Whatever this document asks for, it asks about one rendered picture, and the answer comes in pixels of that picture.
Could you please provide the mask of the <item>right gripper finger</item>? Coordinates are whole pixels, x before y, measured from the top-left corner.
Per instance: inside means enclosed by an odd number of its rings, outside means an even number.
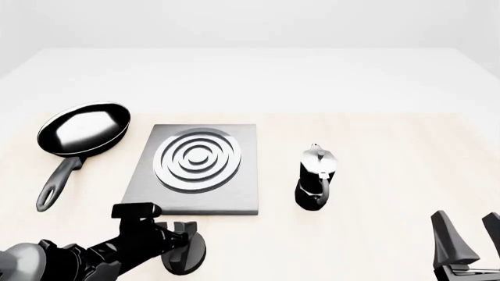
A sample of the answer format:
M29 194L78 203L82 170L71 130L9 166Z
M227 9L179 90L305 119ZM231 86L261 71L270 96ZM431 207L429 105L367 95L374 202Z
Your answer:
M433 266L469 265L480 260L459 235L446 212L438 210L430 219L434 234Z
M500 257L500 215L496 212L491 212L482 218L482 222Z

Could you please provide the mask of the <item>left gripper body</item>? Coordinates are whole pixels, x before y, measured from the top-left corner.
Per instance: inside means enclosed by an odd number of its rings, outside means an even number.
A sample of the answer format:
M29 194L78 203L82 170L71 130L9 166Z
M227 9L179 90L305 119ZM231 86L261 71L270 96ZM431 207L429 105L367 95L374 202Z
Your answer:
M161 251L171 251L185 247L191 242L189 233L186 231L169 231L164 228L155 231L159 235L159 249Z

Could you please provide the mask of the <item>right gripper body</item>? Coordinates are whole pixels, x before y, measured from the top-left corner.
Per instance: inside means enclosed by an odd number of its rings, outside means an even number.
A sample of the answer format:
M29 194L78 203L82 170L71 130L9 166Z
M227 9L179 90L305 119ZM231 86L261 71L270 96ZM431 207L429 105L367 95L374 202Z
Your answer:
M500 281L500 269L471 269L470 261L435 262L437 281Z

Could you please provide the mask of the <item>round black stove knob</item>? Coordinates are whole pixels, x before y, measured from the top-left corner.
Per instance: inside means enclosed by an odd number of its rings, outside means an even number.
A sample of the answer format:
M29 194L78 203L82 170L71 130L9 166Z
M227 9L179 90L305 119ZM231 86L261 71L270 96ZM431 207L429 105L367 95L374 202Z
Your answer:
M162 254L161 260L169 273L186 276L199 269L205 260L206 252L205 240L196 232L186 246Z

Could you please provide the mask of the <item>flat grey-black stove plate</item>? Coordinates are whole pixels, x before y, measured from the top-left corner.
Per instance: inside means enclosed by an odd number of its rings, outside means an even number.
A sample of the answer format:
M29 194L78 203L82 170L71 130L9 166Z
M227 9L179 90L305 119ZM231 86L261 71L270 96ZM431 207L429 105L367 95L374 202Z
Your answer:
M256 125L154 125L122 202L164 215L257 215Z

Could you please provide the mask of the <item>black frying pan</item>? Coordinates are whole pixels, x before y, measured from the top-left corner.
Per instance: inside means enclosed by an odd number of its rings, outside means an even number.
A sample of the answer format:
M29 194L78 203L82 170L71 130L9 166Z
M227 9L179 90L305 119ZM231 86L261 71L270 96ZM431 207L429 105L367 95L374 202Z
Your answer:
M37 144L63 160L43 186L36 201L37 211L45 212L54 205L71 173L81 169L87 158L120 142L130 121L130 111L110 101L77 105L46 121L37 133Z

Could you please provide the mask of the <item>black and silver moka pot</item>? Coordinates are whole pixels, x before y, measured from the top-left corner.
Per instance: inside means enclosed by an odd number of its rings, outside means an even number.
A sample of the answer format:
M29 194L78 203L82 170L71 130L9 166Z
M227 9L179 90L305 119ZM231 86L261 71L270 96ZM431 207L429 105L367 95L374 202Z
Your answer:
M299 178L295 188L295 202L301 208L316 212L330 197L330 183L338 169L338 160L319 144L311 144L303 151Z

